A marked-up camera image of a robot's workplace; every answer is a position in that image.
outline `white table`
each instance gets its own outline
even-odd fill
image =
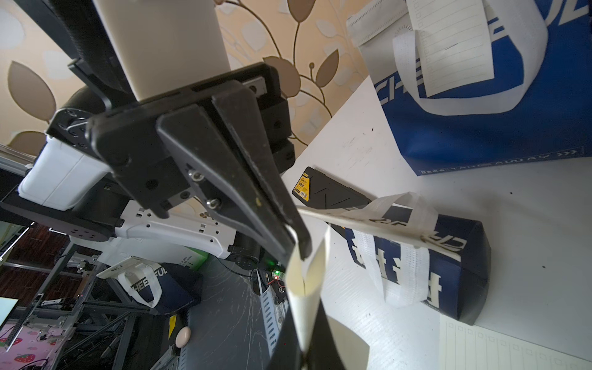
[[[476,325],[592,361],[591,158],[418,177],[366,79],[283,175],[288,189],[307,166],[370,198],[415,191],[441,214],[482,221],[492,269]],[[323,303],[371,345],[368,369],[437,369],[439,314],[376,304],[369,278],[334,236]],[[364,296],[350,299],[349,289]]]

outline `white bag handle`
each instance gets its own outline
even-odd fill
[[[407,192],[375,199],[361,210],[347,211],[342,216],[357,220],[370,220],[382,218],[391,208],[392,204],[411,207],[411,215],[407,226],[420,232],[431,233],[436,227],[438,213],[419,194]],[[430,255],[426,247],[417,247],[407,243],[400,243],[401,261],[397,265],[398,285],[384,285],[382,281],[383,271],[376,261],[374,236],[353,231],[356,237],[356,247],[362,255],[366,271],[374,286],[382,294],[383,299],[395,307],[405,307],[427,299]]]
[[[119,275],[117,275],[117,280],[119,281],[123,289],[126,291],[126,293],[129,294],[132,298],[134,298],[138,303],[142,303],[143,305],[146,305],[150,308],[155,308],[158,302],[160,301],[160,296],[162,295],[162,287],[158,282],[158,277],[156,276],[154,270],[152,269],[152,266],[150,265],[141,263],[136,267],[144,273],[146,279],[148,280],[149,288],[152,291],[153,297],[151,302],[146,302],[144,298],[141,297],[140,293],[138,293],[134,288],[131,287],[131,282],[127,278],[125,272],[122,272]]]
[[[426,112],[438,115],[494,114],[513,109],[539,72],[548,32],[534,0],[488,0],[522,56],[524,81],[509,90],[476,98],[420,98],[416,81],[415,31],[392,40],[395,64],[403,86]]]

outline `checklist paper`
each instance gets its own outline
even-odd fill
[[[426,96],[494,77],[481,0],[407,0],[407,8]]]
[[[440,316],[440,370],[592,370],[592,362]]]

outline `yellow label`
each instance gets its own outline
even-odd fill
[[[310,192],[310,179],[306,173],[303,173],[302,177],[294,187],[294,191],[296,194],[300,196],[300,198],[304,199],[308,202],[308,193]]]
[[[173,333],[173,330],[175,329],[175,326],[177,325],[177,315],[173,315],[171,317],[169,317],[169,339],[170,336]]]

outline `bolt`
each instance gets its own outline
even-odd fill
[[[191,178],[191,180],[193,182],[200,182],[205,179],[204,175],[202,175],[201,173],[197,172],[194,169],[189,170],[189,177]]]
[[[216,208],[218,208],[220,206],[220,199],[217,199],[217,198],[210,199],[209,201],[206,202],[206,204],[209,209],[215,210]]]

